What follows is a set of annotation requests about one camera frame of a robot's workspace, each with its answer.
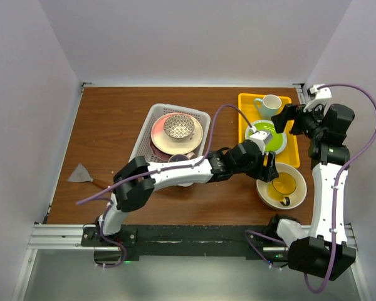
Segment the yellow mug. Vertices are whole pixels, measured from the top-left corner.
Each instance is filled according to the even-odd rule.
[[[269,183],[268,194],[283,206],[290,205],[289,195],[296,189],[296,181],[291,174],[280,172],[277,179]]]

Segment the gray floor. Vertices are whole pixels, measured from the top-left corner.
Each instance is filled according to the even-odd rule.
[[[316,286],[319,278],[312,278]],[[262,261],[145,256],[118,268],[93,264],[93,251],[38,252],[25,300],[360,300],[350,270],[314,295],[303,274]]]

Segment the white basket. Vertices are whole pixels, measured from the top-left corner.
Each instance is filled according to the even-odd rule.
[[[144,125],[142,126],[137,142],[133,147],[129,161],[134,157],[144,156],[147,162],[159,162],[164,161],[153,155],[152,149],[150,148],[150,132],[152,131],[152,126],[157,119],[161,116],[169,113],[185,113],[195,117],[203,128],[203,139],[201,144],[194,150],[197,156],[201,156],[205,148],[207,132],[209,131],[209,126],[211,124],[211,117],[208,113],[195,110],[193,108],[180,107],[178,105],[166,105],[163,103],[157,103],[153,105],[145,119]]]

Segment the black mug handle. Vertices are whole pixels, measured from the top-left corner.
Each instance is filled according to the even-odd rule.
[[[286,206],[286,207],[289,206],[289,205],[290,205],[290,198],[287,197],[287,196],[285,196],[284,199],[285,199],[285,202],[284,202],[284,201],[280,201],[280,203],[281,203],[283,206]]]

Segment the light green mug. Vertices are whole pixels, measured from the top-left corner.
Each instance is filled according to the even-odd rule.
[[[281,108],[282,102],[279,96],[276,95],[266,95],[262,98],[256,98],[253,102],[255,108],[259,111],[262,119],[268,119],[278,113]]]

